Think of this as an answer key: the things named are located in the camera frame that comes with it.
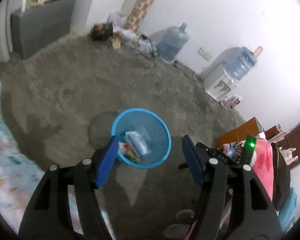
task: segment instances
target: brown and white checkered roll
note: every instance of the brown and white checkered roll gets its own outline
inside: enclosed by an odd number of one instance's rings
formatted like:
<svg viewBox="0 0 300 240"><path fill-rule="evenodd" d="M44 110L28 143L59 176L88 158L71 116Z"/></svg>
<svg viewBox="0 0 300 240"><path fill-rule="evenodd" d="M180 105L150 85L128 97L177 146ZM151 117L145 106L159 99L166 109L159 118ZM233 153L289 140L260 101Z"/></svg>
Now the brown and white checkered roll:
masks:
<svg viewBox="0 0 300 240"><path fill-rule="evenodd" d="M153 2L154 0L137 0L125 28L136 32Z"/></svg>

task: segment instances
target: gray box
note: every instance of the gray box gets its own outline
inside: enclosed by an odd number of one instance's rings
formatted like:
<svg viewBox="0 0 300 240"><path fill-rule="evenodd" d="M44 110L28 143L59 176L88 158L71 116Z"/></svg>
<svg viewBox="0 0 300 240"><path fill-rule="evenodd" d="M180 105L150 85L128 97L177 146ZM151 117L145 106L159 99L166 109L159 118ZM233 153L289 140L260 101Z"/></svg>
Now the gray box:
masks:
<svg viewBox="0 0 300 240"><path fill-rule="evenodd" d="M75 0L59 0L11 14L13 49L27 59L34 53L70 32Z"/></svg>

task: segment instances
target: blue trash basket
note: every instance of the blue trash basket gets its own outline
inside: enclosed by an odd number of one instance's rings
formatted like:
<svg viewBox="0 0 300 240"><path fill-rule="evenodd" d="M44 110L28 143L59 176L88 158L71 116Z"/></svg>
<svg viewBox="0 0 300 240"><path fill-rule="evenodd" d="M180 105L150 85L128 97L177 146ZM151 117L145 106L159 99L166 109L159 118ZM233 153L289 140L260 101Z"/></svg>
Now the blue trash basket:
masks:
<svg viewBox="0 0 300 240"><path fill-rule="evenodd" d="M125 143L125 133L144 128L151 140L146 141L151 153L142 158L139 163L129 161L118 151L118 159L139 169L154 168L163 163L171 150L171 136L166 124L155 113L142 109L131 108L117 116L111 129L111 136L115 135L119 141Z"/></svg>

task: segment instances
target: concrete floor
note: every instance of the concrete floor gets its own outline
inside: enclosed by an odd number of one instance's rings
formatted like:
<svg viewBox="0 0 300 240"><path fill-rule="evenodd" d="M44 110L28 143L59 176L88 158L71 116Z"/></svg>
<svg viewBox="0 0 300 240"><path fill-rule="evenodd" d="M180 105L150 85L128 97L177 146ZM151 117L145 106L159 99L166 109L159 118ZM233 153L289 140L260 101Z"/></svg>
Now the concrete floor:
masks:
<svg viewBox="0 0 300 240"><path fill-rule="evenodd" d="M23 61L13 54L0 64L2 110L23 154L42 169L75 165L109 139L118 113L142 107L167 124L172 149L165 163L139 170L115 163L97 193L117 239L164 239L175 214L195 209L200 189L185 161L181 138L215 146L218 136L243 120L225 110L179 69L147 60L110 41L67 36Z"/></svg>

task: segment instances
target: blue basket rim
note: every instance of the blue basket rim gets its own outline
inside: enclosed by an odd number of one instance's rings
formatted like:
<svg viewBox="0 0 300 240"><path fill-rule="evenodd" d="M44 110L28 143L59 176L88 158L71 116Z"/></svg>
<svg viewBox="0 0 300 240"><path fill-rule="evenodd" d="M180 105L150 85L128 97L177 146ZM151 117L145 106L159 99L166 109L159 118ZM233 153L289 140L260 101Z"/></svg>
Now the blue basket rim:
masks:
<svg viewBox="0 0 300 240"><path fill-rule="evenodd" d="M163 163L169 156L170 154L170 150L171 150L171 136L170 136L170 132L169 132L169 129L167 127L167 125L164 123L164 121L158 116L156 115L155 113L147 110L147 109L143 109L143 108L130 108L130 109L127 109L125 111L123 111L122 113L120 113L116 119L114 120L113 124L112 124L112 128L111 128L111 136L114 136L115 135L115 129L117 127L117 124L119 122L119 120L127 113L132 113L132 112L144 112L144 113L148 113L148 114L151 114L152 116L154 116L156 119L158 119L160 121L160 123L163 125L163 127L165 128L166 132L167 132L167 135L168 135L168 141L169 141L169 145L168 145L168 150L165 154L165 156L158 162L156 163L153 163L151 165L147 165L147 166L143 166L143 165L138 165L138 164L135 164L131 161L129 161L127 158L125 158L122 153L118 150L118 156L120 157L120 159L122 159L125 163L135 167L135 168L139 168L139 169L151 169L151 168L154 168L156 166L159 166L161 163Z"/></svg>

